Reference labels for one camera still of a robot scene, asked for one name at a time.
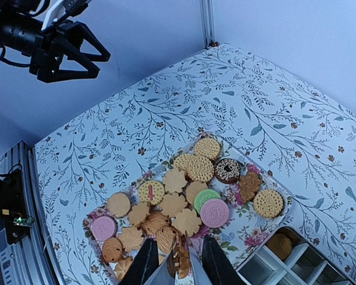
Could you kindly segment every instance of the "chocolate ring with sprinkles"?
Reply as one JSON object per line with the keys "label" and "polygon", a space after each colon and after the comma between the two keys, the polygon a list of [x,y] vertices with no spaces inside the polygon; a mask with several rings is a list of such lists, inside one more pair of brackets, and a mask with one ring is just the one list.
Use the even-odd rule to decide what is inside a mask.
{"label": "chocolate ring with sprinkles", "polygon": [[224,184],[236,183],[240,172],[240,163],[234,159],[221,159],[215,164],[215,177]]}

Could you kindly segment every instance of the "white tablecloth with leaf pattern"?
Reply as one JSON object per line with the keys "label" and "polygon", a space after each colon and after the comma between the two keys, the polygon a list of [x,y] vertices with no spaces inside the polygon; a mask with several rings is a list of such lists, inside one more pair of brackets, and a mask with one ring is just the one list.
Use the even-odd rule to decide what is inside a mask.
{"label": "white tablecloth with leaf pattern", "polygon": [[224,44],[118,92],[35,146],[50,238],[68,284],[110,284],[84,235],[86,215],[204,131],[284,184],[294,194],[285,224],[354,276],[356,116],[286,70]]}

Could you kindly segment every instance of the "pink cookie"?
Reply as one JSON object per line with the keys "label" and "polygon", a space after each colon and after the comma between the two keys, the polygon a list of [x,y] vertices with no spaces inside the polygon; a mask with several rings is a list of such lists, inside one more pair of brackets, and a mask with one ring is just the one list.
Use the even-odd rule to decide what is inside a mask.
{"label": "pink cookie", "polygon": [[202,206],[202,222],[212,229],[223,226],[229,218],[230,209],[221,199],[210,199]]}
{"label": "pink cookie", "polygon": [[104,242],[112,238],[117,230],[116,222],[108,216],[102,216],[93,221],[91,232],[95,239],[99,242]]}

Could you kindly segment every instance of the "robotic hand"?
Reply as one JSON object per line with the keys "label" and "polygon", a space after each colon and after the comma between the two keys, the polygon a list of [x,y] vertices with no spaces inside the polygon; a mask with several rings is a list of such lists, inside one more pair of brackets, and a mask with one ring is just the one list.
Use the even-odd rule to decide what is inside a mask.
{"label": "robotic hand", "polygon": [[[47,11],[44,22],[35,19],[44,13],[50,0],[36,11],[41,0],[0,0],[0,61],[28,68],[37,79],[46,83],[81,78],[96,78],[99,68],[93,61],[106,62],[110,53],[83,23],[67,20],[81,14],[91,0],[57,0]],[[99,55],[83,53],[80,47],[86,40]],[[29,64],[19,64],[5,58],[5,47],[30,57]],[[59,69],[63,56],[82,65],[86,71]]]}

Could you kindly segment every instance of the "wall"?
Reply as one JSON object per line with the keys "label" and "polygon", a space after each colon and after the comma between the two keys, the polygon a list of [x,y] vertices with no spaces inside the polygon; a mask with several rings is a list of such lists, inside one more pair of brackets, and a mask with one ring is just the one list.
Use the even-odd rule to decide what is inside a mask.
{"label": "wall", "polygon": [[216,39],[305,79],[356,113],[356,0],[213,0]]}
{"label": "wall", "polygon": [[201,50],[200,13],[199,1],[92,1],[73,20],[86,23],[112,54],[98,64],[95,80],[45,84],[0,62],[0,154],[21,139],[33,145],[113,93]]}

